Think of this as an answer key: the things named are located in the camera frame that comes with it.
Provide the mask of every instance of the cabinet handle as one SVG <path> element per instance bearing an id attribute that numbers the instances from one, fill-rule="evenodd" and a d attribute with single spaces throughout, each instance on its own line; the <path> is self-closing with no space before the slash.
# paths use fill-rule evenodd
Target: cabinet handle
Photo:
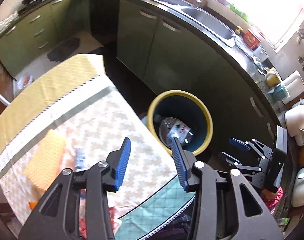
<path id="1" fill-rule="evenodd" d="M 251 102 L 251 105 L 252 105 L 252 107 L 254 108 L 254 110 L 257 112 L 258 116 L 259 116 L 260 118 L 262 118 L 262 117 L 263 117 L 263 114 L 260 112 L 260 110 L 259 110 L 259 108 L 257 107 L 256 103 L 254 102 L 253 97 L 250 97 L 250 102 Z"/>
<path id="2" fill-rule="evenodd" d="M 274 140 L 274 133 L 272 132 L 271 125 L 269 122 L 267 122 L 267 127 L 268 127 L 269 134 L 272 137 L 272 140 Z"/>
<path id="3" fill-rule="evenodd" d="M 13 28 L 11 28 L 7 33 L 6 36 L 9 35 L 13 30 L 15 30 L 16 26 L 14 26 Z"/>
<path id="4" fill-rule="evenodd" d="M 57 4 L 57 3 L 61 2 L 61 1 L 63 1 L 63 0 L 56 0 L 55 2 L 52 2 L 51 4 Z"/>
<path id="5" fill-rule="evenodd" d="M 171 25 L 167 24 L 166 22 L 163 22 L 163 26 L 167 27 L 167 28 L 170 29 L 171 31 L 174 31 L 174 32 L 177 32 L 177 33 L 180 33 L 180 32 L 181 32 L 181 30 L 172 27 Z"/>
<path id="6" fill-rule="evenodd" d="M 48 41 L 47 41 L 44 45 L 42 45 L 42 46 L 40 46 L 40 47 L 38 47 L 38 48 L 39 48 L 39 49 L 42 49 L 42 48 L 44 48 L 47 44 L 48 44 Z"/>
<path id="7" fill-rule="evenodd" d="M 33 20 L 31 20 L 29 23 L 32 23 L 34 21 L 36 21 L 39 17 L 41 17 L 40 15 L 37 15 Z"/>
<path id="8" fill-rule="evenodd" d="M 41 34 L 44 31 L 44 29 L 40 30 L 38 33 L 34 34 L 34 37 L 38 36 L 39 34 Z"/>
<path id="9" fill-rule="evenodd" d="M 150 19 L 156 19 L 156 16 L 147 14 L 147 13 L 142 12 L 142 11 L 140 11 L 140 14 L 142 14 L 143 16 L 145 16 L 147 18 L 150 18 Z"/>

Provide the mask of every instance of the red box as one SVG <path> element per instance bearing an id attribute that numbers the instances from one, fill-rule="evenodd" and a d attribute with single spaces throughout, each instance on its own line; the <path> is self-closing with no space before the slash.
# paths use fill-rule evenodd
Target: red box
<path id="1" fill-rule="evenodd" d="M 261 43 L 261 41 L 250 30 L 244 34 L 243 41 L 252 50 Z"/>

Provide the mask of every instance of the blue gripper pad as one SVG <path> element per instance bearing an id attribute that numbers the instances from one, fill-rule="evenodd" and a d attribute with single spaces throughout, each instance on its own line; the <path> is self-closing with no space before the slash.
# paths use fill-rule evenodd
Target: blue gripper pad
<path id="1" fill-rule="evenodd" d="M 176 172 L 178 173 L 178 178 L 180 181 L 180 185 L 183 187 L 183 189 L 186 191 L 188 189 L 188 171 L 185 167 L 182 155 L 183 149 L 179 143 L 179 140 L 177 138 L 174 138 L 172 140 L 172 157 L 175 163 Z"/>
<path id="2" fill-rule="evenodd" d="M 131 141 L 129 138 L 124 139 L 120 151 L 121 154 L 120 154 L 119 163 L 115 169 L 115 184 L 114 184 L 115 190 L 119 190 L 120 186 L 123 184 L 123 179 L 124 179 L 128 159 L 131 153 Z"/>
<path id="3" fill-rule="evenodd" d="M 239 150 L 241 150 L 243 152 L 250 151 L 250 148 L 247 144 L 245 144 L 243 141 L 237 140 L 235 138 L 230 138 L 229 144 L 231 144 L 232 146 L 238 148 Z"/>

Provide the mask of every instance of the black device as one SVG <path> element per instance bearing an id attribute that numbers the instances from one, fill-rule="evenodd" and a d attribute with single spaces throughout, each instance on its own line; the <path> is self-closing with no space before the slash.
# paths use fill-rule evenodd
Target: black device
<path id="1" fill-rule="evenodd" d="M 71 240 L 79 236 L 80 190 L 86 189 L 87 239 L 114 239 L 106 192 L 116 192 L 123 183 L 131 152 L 124 139 L 120 150 L 109 153 L 89 170 L 64 169 L 22 227 L 19 240 Z"/>
<path id="2" fill-rule="evenodd" d="M 243 175 L 258 191 L 266 188 L 276 193 L 280 186 L 283 164 L 288 152 L 287 130 L 277 126 L 273 149 L 255 139 L 243 142 L 231 138 L 229 143 L 239 150 L 246 152 L 244 154 L 245 158 L 248 158 L 247 154 L 254 154 L 258 160 L 257 165 L 244 166 L 240 160 L 225 152 L 219 153 L 219 157 L 230 166 L 241 170 Z"/>
<path id="3" fill-rule="evenodd" d="M 263 200 L 238 169 L 229 173 L 213 170 L 183 150 L 177 138 L 172 141 L 172 156 L 180 185 L 186 192 L 196 192 L 188 240 L 216 239 L 217 192 L 222 191 L 228 219 L 224 240 L 283 239 Z"/>

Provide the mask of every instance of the patterned tablecloth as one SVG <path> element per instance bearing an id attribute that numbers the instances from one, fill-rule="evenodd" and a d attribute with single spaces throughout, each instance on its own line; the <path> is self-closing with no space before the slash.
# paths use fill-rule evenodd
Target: patterned tablecloth
<path id="1" fill-rule="evenodd" d="M 85 148 L 86 167 L 90 168 L 119 149 L 125 137 L 130 138 L 131 154 L 124 183 L 113 194 L 121 215 L 176 175 L 173 159 L 109 78 L 98 75 L 46 108 L 0 154 L 0 184 L 22 224 L 31 213 L 28 202 L 41 196 L 24 175 L 24 169 L 49 129 L 55 129 L 67 140 L 61 169 L 74 167 L 74 147 Z"/>

